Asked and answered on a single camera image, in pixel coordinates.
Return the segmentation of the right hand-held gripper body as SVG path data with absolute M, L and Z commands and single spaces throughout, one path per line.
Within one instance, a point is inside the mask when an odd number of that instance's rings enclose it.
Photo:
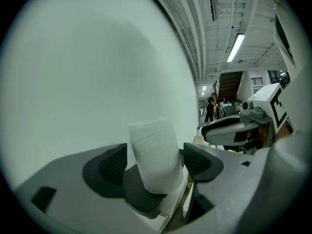
M 251 141 L 246 143 L 250 150 L 247 154 L 254 154 L 256 150 L 271 147 L 276 141 L 280 130 L 285 126 L 288 115 L 279 99 L 283 92 L 279 83 L 266 85 L 242 103 L 242 116 L 259 124 L 270 124 L 267 139 L 264 143 Z

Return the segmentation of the person's right hand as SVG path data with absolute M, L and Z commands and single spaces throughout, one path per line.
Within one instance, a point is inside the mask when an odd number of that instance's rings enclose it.
M 259 126 L 247 132 L 247 142 L 256 141 L 264 143 L 267 139 L 268 128 L 265 126 Z

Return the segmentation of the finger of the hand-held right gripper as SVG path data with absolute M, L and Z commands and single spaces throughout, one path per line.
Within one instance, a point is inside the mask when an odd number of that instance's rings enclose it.
M 246 141 L 247 132 L 259 126 L 265 126 L 269 129 L 270 124 L 259 124 L 255 121 L 244 120 L 237 125 L 213 130 L 208 130 L 207 126 L 204 126 L 201 129 L 201 134 L 204 140 L 210 144 L 246 144 L 248 143 Z
M 237 125 L 243 122 L 243 118 L 241 116 L 231 116 L 231 117 L 223 117 L 218 120 L 215 120 L 207 125 L 208 130 L 219 129 L 224 127 L 229 127 L 233 125 Z

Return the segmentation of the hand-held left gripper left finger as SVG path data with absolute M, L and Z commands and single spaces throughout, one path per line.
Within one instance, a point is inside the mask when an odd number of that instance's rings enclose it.
M 57 158 L 15 191 L 56 233 L 151 234 L 161 197 L 148 192 L 125 143 Z

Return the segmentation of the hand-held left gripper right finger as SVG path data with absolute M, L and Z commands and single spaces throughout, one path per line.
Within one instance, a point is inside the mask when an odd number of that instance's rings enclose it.
M 241 184 L 253 155 L 185 143 L 183 158 L 193 181 L 187 223 L 211 211 L 240 207 Z

